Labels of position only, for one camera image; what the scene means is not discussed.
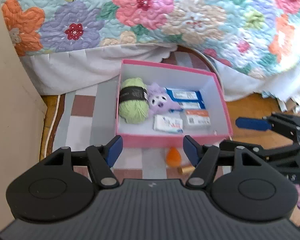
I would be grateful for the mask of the white tissue pack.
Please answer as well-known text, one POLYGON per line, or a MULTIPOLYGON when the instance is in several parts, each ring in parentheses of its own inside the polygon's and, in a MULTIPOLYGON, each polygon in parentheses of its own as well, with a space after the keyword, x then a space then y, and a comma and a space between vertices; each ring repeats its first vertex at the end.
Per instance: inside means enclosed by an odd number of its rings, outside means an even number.
POLYGON ((153 128, 159 132, 183 133, 183 120, 181 118, 172 118, 165 115, 156 115, 154 117, 153 128))

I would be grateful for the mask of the checkered floor rug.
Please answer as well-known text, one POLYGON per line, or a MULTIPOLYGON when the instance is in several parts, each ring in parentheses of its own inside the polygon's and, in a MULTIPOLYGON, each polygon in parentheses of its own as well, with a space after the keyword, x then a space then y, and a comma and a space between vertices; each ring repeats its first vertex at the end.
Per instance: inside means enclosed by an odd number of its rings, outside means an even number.
MULTIPOLYGON (((203 60, 185 52, 173 52, 161 63, 211 72, 203 60)), ((121 69, 119 75, 108 81, 58 98, 58 111, 46 134, 46 155, 63 146, 72 151, 83 151, 91 145, 105 145, 118 135, 116 115, 120 74, 121 69)), ((123 147, 112 171, 118 180, 178 178, 177 169, 166 165, 165 158, 170 148, 123 147)), ((183 146, 175 148, 183 151, 183 146)))

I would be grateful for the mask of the white bed skirt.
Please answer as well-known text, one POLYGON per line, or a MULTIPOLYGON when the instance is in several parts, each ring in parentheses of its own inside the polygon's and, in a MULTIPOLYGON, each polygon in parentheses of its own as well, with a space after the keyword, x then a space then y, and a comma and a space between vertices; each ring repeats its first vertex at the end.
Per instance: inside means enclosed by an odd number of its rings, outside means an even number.
MULTIPOLYGON (((119 44, 70 52, 22 56, 20 61, 40 95, 61 95, 116 77, 123 59, 161 62, 176 51, 175 44, 119 44)), ((202 57, 219 78, 226 101, 253 93, 266 93, 281 101, 300 96, 300 63, 275 76, 261 79, 260 70, 252 76, 242 74, 207 53, 192 50, 202 57)))

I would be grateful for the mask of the foundation bottle gold cap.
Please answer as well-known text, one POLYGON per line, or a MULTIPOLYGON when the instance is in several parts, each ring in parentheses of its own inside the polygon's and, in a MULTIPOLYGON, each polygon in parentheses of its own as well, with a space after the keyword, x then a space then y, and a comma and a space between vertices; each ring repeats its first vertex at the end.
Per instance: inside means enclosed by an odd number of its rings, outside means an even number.
POLYGON ((177 171, 181 175, 191 174, 195 170, 195 167, 192 165, 180 166, 177 168, 177 171))

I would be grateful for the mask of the clear box orange label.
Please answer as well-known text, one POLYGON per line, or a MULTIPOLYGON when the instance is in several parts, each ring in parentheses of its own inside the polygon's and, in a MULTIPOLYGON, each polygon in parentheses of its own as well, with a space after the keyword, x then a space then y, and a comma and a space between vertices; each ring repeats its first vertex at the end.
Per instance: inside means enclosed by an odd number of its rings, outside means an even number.
POLYGON ((211 126, 209 113, 205 109, 185 109, 180 117, 185 129, 202 129, 211 126))

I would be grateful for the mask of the blue wet wipes pack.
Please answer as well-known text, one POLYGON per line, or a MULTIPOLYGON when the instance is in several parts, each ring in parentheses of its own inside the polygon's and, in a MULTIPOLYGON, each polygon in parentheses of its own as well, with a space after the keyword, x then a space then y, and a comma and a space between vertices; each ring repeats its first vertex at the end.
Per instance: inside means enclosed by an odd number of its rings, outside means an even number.
POLYGON ((182 110, 185 109, 206 109, 203 97, 198 90, 182 90, 182 89, 168 89, 167 94, 172 101, 177 102, 182 110))

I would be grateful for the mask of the floral quilt bedspread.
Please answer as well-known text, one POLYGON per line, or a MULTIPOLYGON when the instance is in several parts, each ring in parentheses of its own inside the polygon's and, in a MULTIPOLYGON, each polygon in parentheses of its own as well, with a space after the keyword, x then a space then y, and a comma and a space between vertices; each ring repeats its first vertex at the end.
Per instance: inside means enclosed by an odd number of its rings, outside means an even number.
POLYGON ((173 43, 263 79, 300 66, 300 0, 0 0, 19 56, 173 43))

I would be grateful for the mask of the pink cardboard box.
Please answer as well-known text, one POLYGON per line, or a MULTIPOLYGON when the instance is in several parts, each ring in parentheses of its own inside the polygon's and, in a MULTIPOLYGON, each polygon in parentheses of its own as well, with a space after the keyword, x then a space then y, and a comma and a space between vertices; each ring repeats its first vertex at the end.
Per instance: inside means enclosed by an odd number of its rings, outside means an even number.
POLYGON ((232 136, 217 76, 201 69, 123 60, 116 133, 125 148, 181 147, 183 137, 213 144, 232 136))

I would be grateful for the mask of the green yarn ball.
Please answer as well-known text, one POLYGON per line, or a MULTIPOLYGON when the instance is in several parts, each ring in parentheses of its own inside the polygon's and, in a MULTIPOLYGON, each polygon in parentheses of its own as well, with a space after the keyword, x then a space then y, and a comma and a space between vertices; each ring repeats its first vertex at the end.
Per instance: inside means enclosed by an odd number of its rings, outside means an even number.
POLYGON ((119 116, 128 124, 139 124, 148 118, 147 86, 139 77, 123 81, 119 93, 119 116))

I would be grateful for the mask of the beige cabinet panel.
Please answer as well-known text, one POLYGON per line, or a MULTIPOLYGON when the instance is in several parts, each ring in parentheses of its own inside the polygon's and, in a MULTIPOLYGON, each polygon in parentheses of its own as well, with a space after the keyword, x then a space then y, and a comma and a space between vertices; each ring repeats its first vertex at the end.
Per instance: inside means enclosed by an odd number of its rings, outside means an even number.
POLYGON ((8 185, 39 160, 46 110, 15 52, 0 5, 0 230, 13 220, 8 185))

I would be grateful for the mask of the orange makeup sponge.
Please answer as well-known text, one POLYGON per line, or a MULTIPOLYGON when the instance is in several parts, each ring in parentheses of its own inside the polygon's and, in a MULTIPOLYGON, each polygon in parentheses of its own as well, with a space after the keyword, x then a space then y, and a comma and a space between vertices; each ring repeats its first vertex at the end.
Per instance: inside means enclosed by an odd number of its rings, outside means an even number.
POLYGON ((182 162, 180 152, 175 147, 170 148, 166 154, 165 161, 169 167, 179 167, 182 162))

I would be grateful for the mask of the purple plush toy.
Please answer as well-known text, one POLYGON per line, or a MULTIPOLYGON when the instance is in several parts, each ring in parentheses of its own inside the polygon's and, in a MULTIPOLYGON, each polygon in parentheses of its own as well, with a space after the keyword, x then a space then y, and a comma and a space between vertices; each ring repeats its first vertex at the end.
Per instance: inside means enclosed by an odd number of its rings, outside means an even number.
POLYGON ((180 105, 177 102, 172 101, 167 94, 164 87, 160 87, 157 83, 152 83, 147 86, 148 94, 148 117, 152 117, 156 114, 164 114, 169 111, 181 110, 180 105))

